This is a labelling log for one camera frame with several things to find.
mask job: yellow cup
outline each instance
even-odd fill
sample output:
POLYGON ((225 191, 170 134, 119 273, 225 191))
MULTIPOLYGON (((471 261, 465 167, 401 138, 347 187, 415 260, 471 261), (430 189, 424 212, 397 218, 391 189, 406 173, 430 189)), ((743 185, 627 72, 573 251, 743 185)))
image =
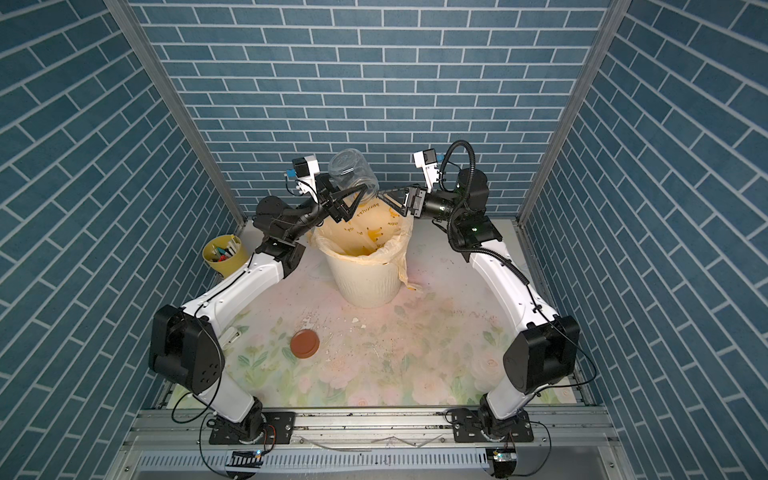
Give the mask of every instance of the yellow cup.
POLYGON ((241 242, 237 236, 222 235, 221 237, 216 237, 208 242, 208 244, 203 248, 203 260, 205 260, 205 262, 210 265, 212 269, 224 275, 224 278, 227 278, 229 275, 235 273, 240 267, 245 265, 245 262, 248 261, 248 252, 245 251, 243 242, 241 242), (226 260, 222 260, 220 262, 214 261, 221 258, 221 253, 218 253, 216 247, 226 249, 230 240, 232 240, 232 242, 237 246, 237 252, 226 260))

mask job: floral tablecloth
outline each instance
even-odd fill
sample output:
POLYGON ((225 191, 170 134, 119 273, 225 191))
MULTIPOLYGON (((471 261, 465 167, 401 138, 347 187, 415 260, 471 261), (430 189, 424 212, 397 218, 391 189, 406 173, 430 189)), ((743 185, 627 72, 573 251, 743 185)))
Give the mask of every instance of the floral tablecloth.
MULTIPOLYGON (((323 254, 308 248, 299 269, 235 319, 242 336, 225 350, 227 371, 267 407, 477 404, 504 375, 511 334, 502 309, 428 222, 416 222, 407 262, 420 289, 403 287, 391 303, 361 309, 341 297, 323 254), (320 348, 297 359, 290 339, 305 328, 320 348)), ((569 388, 550 389, 542 402, 575 399, 569 388)), ((187 397, 179 406, 200 404, 187 397)))

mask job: clear plastic jar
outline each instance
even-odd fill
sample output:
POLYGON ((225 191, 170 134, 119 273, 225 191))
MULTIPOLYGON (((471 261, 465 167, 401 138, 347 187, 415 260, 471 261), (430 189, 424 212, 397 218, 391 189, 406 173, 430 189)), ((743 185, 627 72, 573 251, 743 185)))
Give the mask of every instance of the clear plastic jar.
POLYGON ((367 202, 379 191, 379 179, 373 173, 362 152, 355 148, 347 148, 336 154, 328 163, 328 173, 340 190, 357 187, 360 184, 368 186, 362 202, 367 202))

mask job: metal rail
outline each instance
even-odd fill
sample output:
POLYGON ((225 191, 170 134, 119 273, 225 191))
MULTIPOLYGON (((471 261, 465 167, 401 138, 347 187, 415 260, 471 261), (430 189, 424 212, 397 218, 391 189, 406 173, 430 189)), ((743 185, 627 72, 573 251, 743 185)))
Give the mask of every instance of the metal rail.
POLYGON ((144 70, 152 80, 157 92, 163 98, 170 114, 174 116, 181 132, 190 143, 192 150, 197 155, 197 159, 205 168, 211 182, 213 182, 214 187, 216 187, 227 208, 237 221, 238 226, 243 226, 245 224, 243 209, 240 208, 240 204, 235 199, 227 180, 224 179, 224 175, 216 164, 216 160, 214 160, 214 156, 208 149, 203 136, 200 135, 200 131, 192 121, 189 111, 184 106, 184 102, 181 100, 174 84, 170 81, 168 73, 157 56, 157 52, 149 41, 149 37, 147 37, 146 32, 139 25, 138 18, 136 18, 133 9, 131 9, 127 0, 104 0, 104 3, 120 27, 120 30, 122 30, 123 35, 125 35, 125 39, 128 40, 128 44, 133 48, 139 62, 144 66, 144 70))
MULTIPOLYGON (((311 442, 335 449, 413 448, 427 440, 430 448, 500 445, 492 442, 457 444, 452 426, 443 417, 444 408, 365 408, 365 409, 290 409, 296 413, 293 437, 280 449, 302 449, 311 442)), ((265 409, 279 412, 281 409, 265 409)), ((544 423, 551 441, 559 446, 612 446, 618 438, 605 407, 601 406, 529 406, 531 420, 544 423)), ((190 418, 178 411, 179 419, 190 418)), ((178 425, 170 419, 170 410, 141 410, 128 433, 123 450, 197 449, 200 423, 178 425)), ((535 440, 526 445, 548 445, 543 427, 533 424, 535 440)), ((206 439, 210 431, 203 430, 206 439)), ((231 449, 227 445, 207 445, 206 450, 231 449)))
POLYGON ((581 109, 587 93, 589 93, 589 87, 592 86, 592 81, 598 75, 598 70, 603 63, 603 59, 605 59, 608 47, 611 46, 611 42, 614 40, 616 31, 619 29, 621 20, 624 19, 624 14, 627 12, 631 1, 613 0, 611 6, 605 12, 600 30, 598 30, 594 44, 590 48, 589 55, 587 55, 587 60, 584 62, 584 67, 581 69, 578 80, 576 80, 573 93, 568 98, 568 103, 563 109, 563 115, 558 123, 558 127, 552 134, 547 150, 541 158, 541 165, 539 165, 531 186, 525 195, 522 207, 520 207, 518 222, 522 226, 525 225, 525 222, 528 221, 531 213, 533 213, 533 207, 536 204, 536 200, 538 200, 538 196, 541 194, 541 189, 547 183, 547 178, 550 172, 552 172, 554 163, 558 160, 558 155, 563 148, 565 138, 571 131, 576 115, 579 109, 581 109))

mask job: black cable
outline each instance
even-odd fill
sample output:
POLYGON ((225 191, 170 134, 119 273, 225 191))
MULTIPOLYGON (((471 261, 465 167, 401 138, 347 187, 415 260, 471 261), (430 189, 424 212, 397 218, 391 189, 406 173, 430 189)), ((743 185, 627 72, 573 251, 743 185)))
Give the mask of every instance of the black cable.
POLYGON ((571 345, 575 346, 576 350, 581 352, 581 355, 583 355, 587 359, 587 361, 590 363, 590 365, 592 367, 592 378, 590 378, 589 380, 585 380, 583 382, 576 382, 576 383, 572 383, 572 384, 569 384, 569 385, 549 385, 549 386, 546 386, 543 389, 539 390, 536 393, 539 394, 539 393, 544 392, 545 390, 549 390, 549 389, 564 389, 564 388, 571 388, 571 387, 574 387, 574 386, 582 386, 582 385, 587 385, 589 382, 593 382, 598 377, 598 367, 594 364, 594 360, 592 360, 592 357, 587 355, 587 353, 584 350, 582 350, 581 347, 576 342, 574 342, 573 340, 568 338, 567 335, 565 335, 563 332, 561 332, 555 326, 555 324, 549 318, 547 318, 547 316, 544 314, 544 312, 541 311, 541 305, 538 305, 536 303, 536 300, 533 297, 533 292, 531 291, 531 287, 526 285, 525 288, 528 289, 528 295, 531 297, 531 301, 533 302, 534 311, 538 312, 538 314, 541 315, 541 318, 543 318, 544 320, 547 321, 547 323, 552 325, 552 329, 554 329, 557 333, 560 333, 560 335, 562 335, 563 338, 565 338, 568 342, 570 342, 571 345))
MULTIPOLYGON (((255 217, 271 217, 271 214, 256 214, 254 216, 255 217)), ((306 226, 306 223, 293 223, 293 222, 289 222, 288 220, 282 220, 280 218, 273 218, 272 221, 273 222, 281 222, 281 223, 285 223, 285 224, 288 224, 288 225, 293 225, 295 227, 305 227, 306 226)), ((322 225, 323 225, 323 222, 320 222, 320 223, 318 223, 316 225, 316 227, 321 227, 322 225)))
POLYGON ((552 435, 549 433, 549 429, 547 426, 541 422, 534 422, 533 420, 528 420, 530 423, 538 423, 542 427, 544 427, 544 430, 547 431, 547 439, 549 440, 549 449, 547 450, 547 456, 544 457, 544 461, 539 465, 533 472, 528 473, 513 473, 512 477, 532 477, 533 475, 536 475, 539 470, 544 468, 544 465, 547 464, 547 460, 549 460, 549 455, 552 453, 552 435))
POLYGON ((448 231, 445 229, 445 227, 442 226, 440 223, 437 223, 437 220, 435 220, 434 218, 432 219, 432 225, 434 225, 435 227, 438 227, 446 235, 448 234, 448 231))
POLYGON ((298 178, 296 179, 296 181, 299 182, 300 184, 305 184, 306 186, 308 186, 312 191, 312 193, 315 194, 315 198, 319 200, 319 197, 317 196, 317 191, 314 188, 312 188, 312 185, 308 184, 304 180, 299 180, 298 178))
POLYGON ((216 475, 219 475, 220 477, 228 478, 229 480, 233 480, 232 477, 229 475, 225 475, 224 473, 217 472, 216 470, 213 470, 210 465, 208 465, 208 461, 205 459, 205 455, 203 455, 203 425, 205 425, 205 419, 208 418, 210 413, 207 413, 203 417, 203 421, 200 423, 200 431, 197 433, 197 449, 200 451, 200 458, 203 460, 203 463, 205 466, 208 467, 209 470, 211 470, 216 475))
POLYGON ((290 188, 288 188, 288 175, 283 175, 283 178, 286 179, 286 192, 293 195, 294 197, 301 197, 300 194, 295 194, 294 192, 290 191, 290 188))
MULTIPOLYGON (((254 253, 250 254, 250 259, 248 260, 248 264, 246 265, 246 269, 250 267, 250 264, 253 262, 253 256, 254 256, 255 254, 256 254, 256 252, 254 252, 254 253)), ((197 313, 198 313, 198 312, 200 312, 200 309, 201 309, 201 308, 203 308, 203 306, 204 306, 206 303, 209 303, 211 300, 213 300, 214 298, 216 298, 216 297, 217 297, 217 296, 219 296, 220 294, 222 294, 222 293, 226 292, 226 291, 227 291, 227 289, 228 289, 228 288, 230 288, 232 285, 234 285, 234 284, 235 284, 235 283, 236 283, 236 282, 237 282, 237 281, 238 281, 238 280, 239 280, 239 279, 240 279, 240 278, 241 278, 243 275, 245 275, 245 273, 246 273, 246 270, 243 270, 242 272, 240 272, 240 275, 238 275, 238 276, 236 276, 236 277, 235 277, 235 280, 232 280, 232 282, 230 282, 230 283, 229 283, 227 286, 225 286, 223 289, 221 289, 221 290, 219 290, 218 292, 216 292, 216 293, 215 293, 213 296, 211 296, 211 298, 209 298, 209 299, 207 299, 207 300, 204 300, 204 301, 203 301, 203 302, 202 302, 202 303, 201 303, 201 304, 198 306, 197 310, 195 310, 195 311, 194 311, 194 314, 192 315, 192 317, 193 317, 193 318, 194 318, 194 319, 197 321, 197 325, 200 327, 200 329, 201 329, 201 330, 203 330, 203 332, 205 332, 205 334, 208 336, 208 338, 210 339, 210 341, 211 341, 211 342, 213 342, 213 344, 216 346, 217 354, 218 354, 218 356, 219 356, 219 365, 221 365, 221 372, 222 372, 222 373, 223 373, 223 371, 224 371, 224 352, 221 350, 221 345, 219 345, 218 341, 216 341, 216 340, 215 340, 215 339, 214 339, 214 338, 211 336, 211 334, 210 334, 210 333, 208 333, 208 330, 206 330, 206 329, 205 329, 205 325, 203 325, 203 321, 202 321, 202 320, 201 320, 201 319, 200 319, 200 318, 197 316, 197 313)), ((191 418, 191 419, 188 419, 188 420, 176 420, 176 418, 174 417, 174 412, 176 412, 176 407, 178 407, 178 406, 179 406, 179 403, 181 403, 181 400, 182 400, 182 399, 183 399, 185 396, 187 396, 187 395, 184 395, 184 396, 182 396, 182 397, 181 397, 181 399, 179 399, 179 400, 176 402, 176 405, 174 405, 174 408, 173 408, 173 410, 171 410, 171 411, 170 411, 170 419, 171 419, 171 420, 173 420, 175 423, 180 423, 180 424, 184 424, 184 423, 190 423, 190 422, 193 422, 193 421, 195 421, 195 420, 199 419, 199 418, 200 418, 200 416, 201 416, 201 415, 203 415, 205 412, 207 412, 207 411, 210 409, 210 406, 211 406, 211 405, 213 405, 213 403, 214 403, 214 400, 216 400, 216 397, 217 397, 217 395, 219 394, 219 388, 220 388, 220 387, 221 387, 221 377, 219 377, 219 381, 216 383, 216 390, 214 390, 214 396, 213 396, 213 397, 211 397, 211 399, 210 399, 210 402, 208 402, 207 404, 206 404, 205 402, 203 402, 202 400, 200 400, 200 399, 199 399, 199 398, 198 398, 198 397, 197 397, 197 396, 196 396, 196 395, 195 395, 193 392, 189 392, 189 393, 191 393, 191 394, 192 394, 192 396, 193 396, 193 397, 194 397, 194 398, 195 398, 195 399, 196 399, 198 402, 200 402, 200 403, 202 403, 203 405, 205 405, 205 408, 203 408, 203 409, 200 411, 200 413, 198 413, 197 415, 195 415, 195 416, 194 416, 193 418, 191 418)))
POLYGON ((445 171, 445 165, 448 161, 448 159, 451 157, 451 154, 457 147, 464 147, 465 150, 467 150, 467 155, 469 156, 469 175, 467 176, 467 188, 464 189, 462 192, 462 196, 459 199, 459 202, 454 205, 453 209, 451 210, 451 213, 448 216, 448 223, 445 225, 445 229, 448 234, 448 244, 451 246, 451 248, 455 252, 460 253, 483 253, 484 255, 490 255, 491 257, 494 257, 496 260, 502 263, 502 265, 509 268, 512 273, 520 279, 521 282, 523 282, 524 285, 528 285, 530 281, 528 278, 525 277, 523 272, 518 270, 518 268, 512 263, 512 261, 501 255, 500 253, 497 253, 493 250, 489 250, 487 248, 482 247, 475 247, 475 248, 464 248, 460 247, 456 244, 456 240, 453 238, 453 222, 455 221, 456 217, 458 216, 458 209, 466 203, 467 199, 469 198, 469 186, 472 185, 472 180, 475 177, 475 150, 472 148, 472 145, 469 144, 466 140, 457 140, 451 144, 450 147, 448 147, 448 150, 445 152, 445 157, 442 160, 442 163, 440 164, 440 172, 441 172, 441 179, 442 179, 442 172, 445 171))
POLYGON ((440 186, 440 190, 443 190, 443 191, 449 192, 449 193, 453 193, 455 190, 448 190, 447 188, 445 188, 445 165, 446 164, 451 164, 454 167, 458 168, 458 171, 461 171, 462 168, 461 168, 460 165, 457 165, 457 164, 453 163, 452 161, 450 161, 449 160, 450 157, 451 157, 450 155, 447 155, 447 156, 443 157, 443 159, 442 159, 442 163, 440 164, 439 174, 438 174, 438 185, 440 186))

